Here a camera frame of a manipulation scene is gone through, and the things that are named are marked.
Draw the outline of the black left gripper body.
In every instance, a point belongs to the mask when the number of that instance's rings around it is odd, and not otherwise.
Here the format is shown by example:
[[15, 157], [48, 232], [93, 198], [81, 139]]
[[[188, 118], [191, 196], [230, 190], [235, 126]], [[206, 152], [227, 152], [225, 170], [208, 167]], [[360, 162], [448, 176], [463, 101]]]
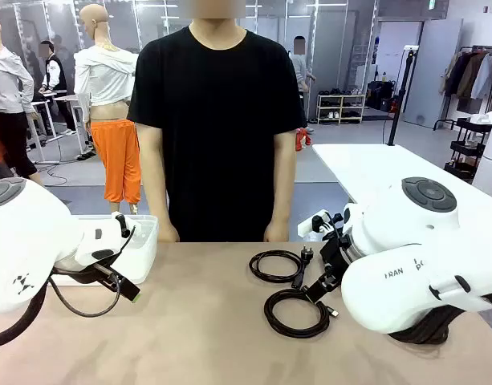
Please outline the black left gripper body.
[[120, 274], [110, 266], [100, 263], [92, 264], [77, 272], [54, 267], [51, 274], [68, 276], [83, 285], [98, 282], [110, 290], [120, 289]]

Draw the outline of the person's left hand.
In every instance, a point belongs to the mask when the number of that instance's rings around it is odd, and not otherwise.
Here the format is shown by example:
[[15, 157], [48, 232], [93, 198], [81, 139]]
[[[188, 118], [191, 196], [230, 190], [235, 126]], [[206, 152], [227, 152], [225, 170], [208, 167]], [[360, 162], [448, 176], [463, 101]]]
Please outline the person's left hand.
[[266, 227], [264, 238], [265, 242], [288, 242], [289, 241], [289, 222], [282, 220], [271, 220]]

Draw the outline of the person's right hand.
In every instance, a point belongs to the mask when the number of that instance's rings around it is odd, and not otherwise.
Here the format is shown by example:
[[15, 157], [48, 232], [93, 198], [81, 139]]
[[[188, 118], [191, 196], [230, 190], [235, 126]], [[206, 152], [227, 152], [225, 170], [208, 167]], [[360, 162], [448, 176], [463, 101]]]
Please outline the person's right hand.
[[157, 240], [159, 243], [176, 243], [180, 241], [178, 231], [170, 220], [159, 221]]

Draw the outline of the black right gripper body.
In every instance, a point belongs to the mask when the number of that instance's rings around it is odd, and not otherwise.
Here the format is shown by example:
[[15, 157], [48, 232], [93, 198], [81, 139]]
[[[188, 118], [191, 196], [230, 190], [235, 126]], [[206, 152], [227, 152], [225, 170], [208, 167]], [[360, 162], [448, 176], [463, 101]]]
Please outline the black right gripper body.
[[324, 273], [328, 277], [343, 277], [352, 262], [347, 251], [352, 245], [348, 235], [328, 234], [327, 242], [320, 250]]

